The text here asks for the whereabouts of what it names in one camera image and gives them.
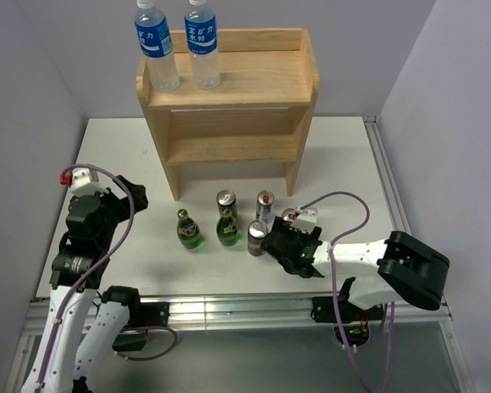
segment green bottle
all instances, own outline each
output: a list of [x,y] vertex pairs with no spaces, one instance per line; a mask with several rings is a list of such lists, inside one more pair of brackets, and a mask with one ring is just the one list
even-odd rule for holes
[[202,241],[200,228],[185,209],[178,211],[177,235],[186,248],[196,248]]
[[232,210],[224,207],[216,224],[216,236],[225,246],[232,246],[238,240],[238,224],[232,216]]

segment can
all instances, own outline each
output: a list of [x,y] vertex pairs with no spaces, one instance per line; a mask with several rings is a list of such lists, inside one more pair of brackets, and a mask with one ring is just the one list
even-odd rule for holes
[[259,196],[256,199],[256,219],[261,219],[266,224],[271,221],[271,210],[273,209],[273,202],[275,196],[268,190],[259,192]]
[[238,209],[236,207],[236,196],[232,190],[222,190],[216,194],[216,204],[218,205],[218,212],[222,215],[222,211],[229,207],[232,211],[232,216],[238,219]]
[[295,222],[298,216],[299,216],[298,212],[292,207],[289,207],[282,212],[282,219],[284,221],[287,221],[288,223]]
[[264,221],[256,219],[249,224],[247,229],[247,250],[252,256],[261,256],[264,253],[260,245],[268,233],[268,225]]

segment tabletop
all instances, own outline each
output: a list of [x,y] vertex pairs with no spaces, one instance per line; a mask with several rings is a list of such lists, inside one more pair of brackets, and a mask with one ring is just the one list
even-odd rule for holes
[[[136,287],[143,296],[258,295],[331,291],[327,278],[303,279],[285,273],[269,255],[247,251],[246,229],[255,219],[260,190],[274,193],[274,212],[308,203],[333,191],[359,195],[371,209],[360,231],[342,242],[372,242],[393,230],[381,181],[361,118],[315,117],[311,123],[295,194],[286,195],[282,163],[235,163],[184,167],[182,198],[175,201],[144,119],[92,119],[88,122],[77,163],[98,165],[127,180],[146,186],[149,207],[138,213],[126,242],[112,256],[101,291],[111,285]],[[119,196],[123,193],[108,179]],[[236,193],[241,240],[222,246],[216,237],[216,194],[225,188]],[[71,195],[60,213],[55,235],[38,286],[37,297],[49,297],[52,260],[65,232]],[[316,204],[321,240],[358,225],[364,218],[359,202],[334,196]],[[199,224],[204,243],[185,249],[177,238],[177,211],[185,208]],[[119,225],[114,242],[125,229]]]

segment red connector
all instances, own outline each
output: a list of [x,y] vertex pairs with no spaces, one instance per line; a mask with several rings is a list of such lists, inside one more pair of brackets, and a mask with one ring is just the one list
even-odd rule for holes
[[70,174],[60,174],[60,184],[63,186],[71,185],[71,175]]

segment bottle with blue label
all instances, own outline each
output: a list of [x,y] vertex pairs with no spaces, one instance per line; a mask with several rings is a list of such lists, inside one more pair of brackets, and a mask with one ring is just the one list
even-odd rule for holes
[[180,84],[180,79],[165,15],[155,7],[155,0],[137,0],[137,5],[134,24],[140,48],[146,56],[151,84],[159,92],[172,92]]
[[220,83],[216,17],[206,0],[189,0],[189,3],[191,10],[185,21],[193,79],[200,88],[215,88]]

